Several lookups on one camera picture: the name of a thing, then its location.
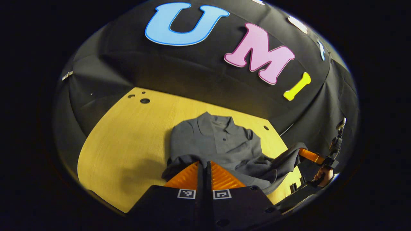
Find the pink letter m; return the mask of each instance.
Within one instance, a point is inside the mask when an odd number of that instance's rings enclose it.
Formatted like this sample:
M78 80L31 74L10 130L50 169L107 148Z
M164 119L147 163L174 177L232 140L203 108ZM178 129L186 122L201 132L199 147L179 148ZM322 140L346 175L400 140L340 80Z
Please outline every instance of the pink letter m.
M295 55L286 46L269 51L268 33L252 23L246 23L245 27L248 29L247 34L233 53L224 55L224 60L237 67L245 67L245 57L251 51L250 71L254 72L269 63L267 68L258 74L262 80L274 85L285 65L293 60Z

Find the wooden table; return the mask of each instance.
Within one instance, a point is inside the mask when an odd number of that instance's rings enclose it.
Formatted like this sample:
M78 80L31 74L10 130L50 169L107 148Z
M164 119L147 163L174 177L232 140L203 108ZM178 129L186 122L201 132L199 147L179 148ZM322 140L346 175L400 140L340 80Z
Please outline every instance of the wooden table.
M141 103L143 98L150 102ZM211 115L231 116L236 125L253 130L261 138L263 153L269 157L275 158L287 149L266 119L176 95L134 88L101 118L87 137L78 161L81 184L127 213L151 185L166 183L161 174L170 155L172 128L206 111ZM271 202L276 204L290 195L290 185L296 183L299 187L300 177L296 167L268 195Z

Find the shirt collar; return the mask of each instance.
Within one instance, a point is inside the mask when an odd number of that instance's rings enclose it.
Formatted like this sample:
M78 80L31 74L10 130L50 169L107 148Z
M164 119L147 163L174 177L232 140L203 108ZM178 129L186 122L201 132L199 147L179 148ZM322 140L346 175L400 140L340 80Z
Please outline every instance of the shirt collar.
M215 115L210 115L208 112L203 113L201 116L197 118L197 123L200 129L201 134L203 135L213 135L214 131L212 129L211 121L214 119ZM228 120L227 127L224 129L229 134L234 134L236 131L236 125L234 124L234 120L231 116L216 116L217 119L221 120Z

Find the letter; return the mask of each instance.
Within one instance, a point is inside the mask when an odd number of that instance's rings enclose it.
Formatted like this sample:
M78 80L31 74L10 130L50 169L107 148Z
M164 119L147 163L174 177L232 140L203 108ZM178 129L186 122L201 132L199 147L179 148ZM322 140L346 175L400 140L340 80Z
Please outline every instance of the letter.
M289 101L293 100L294 97L296 96L297 93L299 93L307 84L311 83L311 77L309 76L308 73L304 72L302 74L302 79L291 88L291 90L288 90L284 92L284 97L288 99Z
M200 9L204 13L192 31L185 33L172 31L171 24L178 13L182 9L190 7L191 4L185 2L167 3L156 7L157 12L145 28L145 36L149 40L163 45L189 46L206 39L217 21L221 17L230 15L228 11L221 8L203 5Z
M259 76L268 84L274 85L281 71L295 55L286 46L268 51L268 33L252 23L246 23L245 27L248 31L244 38L233 53L225 54L224 60L237 67L245 67L245 57L251 51L250 71L254 72L269 63L266 69L259 71Z

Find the black fabric backdrop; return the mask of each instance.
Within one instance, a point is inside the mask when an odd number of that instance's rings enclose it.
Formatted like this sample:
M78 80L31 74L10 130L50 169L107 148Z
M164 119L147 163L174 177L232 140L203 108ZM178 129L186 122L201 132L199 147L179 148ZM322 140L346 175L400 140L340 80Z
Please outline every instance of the black fabric backdrop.
M54 133L63 161L76 174L77 159L93 127L133 86L180 95L268 119L289 147L304 142L314 152L328 154L336 135L335 126L347 118L341 167L349 159L358 129L358 97L350 73L334 62L325 47L322 61L315 32L302 33L287 21L288 14L268 4L250 0L209 2L230 12L221 18L211 34L192 46L165 46L149 41L144 30L158 5L173 1L148 1L108 23L74 53L58 78ZM186 32L202 15L204 1L175 18L171 29ZM246 22L269 33L270 49L281 45L295 54L278 77L277 84L262 81L247 66L226 63L245 35ZM61 77L73 70L65 81ZM302 77L311 76L294 100L283 97ZM318 166L309 161L300 165L303 176L311 178Z

